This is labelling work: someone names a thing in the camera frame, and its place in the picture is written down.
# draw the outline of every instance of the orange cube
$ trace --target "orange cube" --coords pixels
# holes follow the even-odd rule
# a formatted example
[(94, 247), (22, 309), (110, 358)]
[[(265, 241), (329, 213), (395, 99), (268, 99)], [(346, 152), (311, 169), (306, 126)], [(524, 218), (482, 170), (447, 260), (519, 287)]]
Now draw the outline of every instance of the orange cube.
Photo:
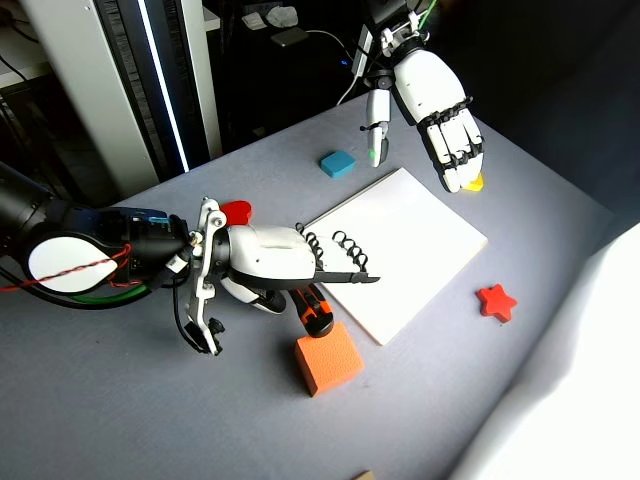
[(299, 338), (296, 358), (312, 397), (342, 385), (364, 370), (364, 361), (344, 323), (335, 323), (327, 336)]

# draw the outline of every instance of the red star-shaped block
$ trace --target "red star-shaped block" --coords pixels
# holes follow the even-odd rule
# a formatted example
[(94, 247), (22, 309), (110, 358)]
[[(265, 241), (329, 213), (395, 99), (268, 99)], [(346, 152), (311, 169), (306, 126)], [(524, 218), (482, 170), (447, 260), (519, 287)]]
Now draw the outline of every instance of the red star-shaped block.
[(476, 292), (476, 295), (482, 302), (482, 315), (493, 315), (502, 323), (511, 320), (511, 309), (518, 302), (515, 298), (511, 298), (499, 283), (491, 288), (483, 288)]
[(227, 227), (232, 225), (249, 225), (253, 209), (249, 202), (236, 200), (220, 206), (220, 211), (227, 216)]

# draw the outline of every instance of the orange and black tool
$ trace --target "orange and black tool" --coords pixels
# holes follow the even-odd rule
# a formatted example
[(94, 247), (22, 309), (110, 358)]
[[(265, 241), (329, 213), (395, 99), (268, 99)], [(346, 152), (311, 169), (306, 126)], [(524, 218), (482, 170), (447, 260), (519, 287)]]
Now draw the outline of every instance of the orange and black tool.
[(324, 337), (333, 328), (333, 312), (329, 302), (315, 285), (289, 290), (298, 310), (298, 316), (307, 333), (312, 337)]

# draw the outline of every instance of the gray table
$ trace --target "gray table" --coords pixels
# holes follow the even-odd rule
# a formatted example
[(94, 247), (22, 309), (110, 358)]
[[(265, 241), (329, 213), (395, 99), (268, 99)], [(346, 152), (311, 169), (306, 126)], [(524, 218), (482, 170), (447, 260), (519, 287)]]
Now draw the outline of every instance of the gray table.
[[(304, 332), (291, 307), (269, 316), (221, 292), (210, 313), (227, 327), (225, 350), (213, 359), (179, 338), (169, 291), (98, 313), (3, 294), (0, 478), (346, 480), (373, 469), (396, 480), (450, 468), (611, 215), (485, 125), (480, 194), (441, 188), (397, 110), (390, 157), (374, 170), (358, 131), (364, 104), (358, 98), (125, 204), (193, 223), (207, 194), (249, 200), (256, 224), (293, 225), (404, 166), (489, 238), (462, 273), (386, 347), (334, 305), (367, 368), (313, 399), (293, 356)], [(334, 150), (359, 160), (338, 180), (317, 166)], [(478, 314), (474, 296), (496, 282), (520, 302), (502, 327)]]

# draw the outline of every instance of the black coil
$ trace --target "black coil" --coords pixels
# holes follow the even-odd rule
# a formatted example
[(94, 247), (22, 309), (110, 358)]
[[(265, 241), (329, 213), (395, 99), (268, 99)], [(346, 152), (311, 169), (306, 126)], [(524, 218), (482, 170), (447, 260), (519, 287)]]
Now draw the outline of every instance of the black coil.
[(320, 241), (318, 240), (317, 235), (313, 232), (305, 232), (304, 225), (300, 222), (296, 223), (296, 231), (302, 235), (304, 240), (309, 244), (311, 251), (313, 252), (313, 256), (316, 257), (316, 265), (320, 270), (322, 270), (323, 265), (321, 259), (322, 255), (324, 255), (324, 250), (322, 250), (322, 247), (320, 246)]
[(362, 247), (358, 246), (354, 239), (347, 237), (347, 234), (342, 230), (335, 232), (331, 239), (347, 251), (347, 255), (351, 257), (353, 263), (361, 272), (367, 271), (369, 257), (362, 251)]

